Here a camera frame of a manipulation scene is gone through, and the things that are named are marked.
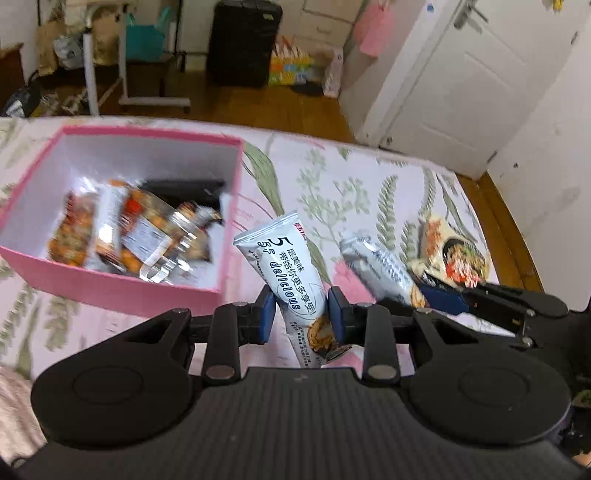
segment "pink bag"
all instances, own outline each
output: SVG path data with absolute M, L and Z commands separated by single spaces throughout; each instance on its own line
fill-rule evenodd
M 359 51 L 370 57 L 378 57 L 388 45 L 394 27 L 394 12 L 386 0 L 384 5 L 371 3 L 353 29 Z

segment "metal screw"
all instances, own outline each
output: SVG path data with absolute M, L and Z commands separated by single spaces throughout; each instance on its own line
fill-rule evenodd
M 229 380 L 235 373 L 236 370 L 230 365 L 212 365 L 205 374 L 212 380 Z
M 392 380 L 398 370 L 390 365 L 372 365 L 368 368 L 368 375 L 376 380 Z

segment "black bag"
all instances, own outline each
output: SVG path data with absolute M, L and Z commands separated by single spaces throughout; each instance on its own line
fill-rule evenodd
M 265 0 L 221 0 L 213 17 L 207 74 L 220 85 L 263 87 L 282 8 Z

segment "open storage box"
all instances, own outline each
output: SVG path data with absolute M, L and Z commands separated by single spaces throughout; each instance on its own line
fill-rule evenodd
M 232 224 L 242 170 L 242 141 L 230 137 L 133 127 L 65 127 L 15 188 L 0 218 L 0 255 L 31 286 L 109 310 L 154 316 L 175 307 L 211 314 L 223 302 Z M 230 201 L 213 244 L 206 288 L 156 284 L 47 260 L 47 243 L 80 178 L 223 179 Z

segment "black ribbed surface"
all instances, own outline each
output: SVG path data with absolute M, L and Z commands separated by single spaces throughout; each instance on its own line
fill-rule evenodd
M 547 442 L 511 450 L 448 442 L 412 418 L 394 390 L 366 388 L 352 370 L 262 368 L 207 389 L 155 440 L 112 452 L 52 443 L 18 470 L 30 480 L 560 480 L 581 472 Z

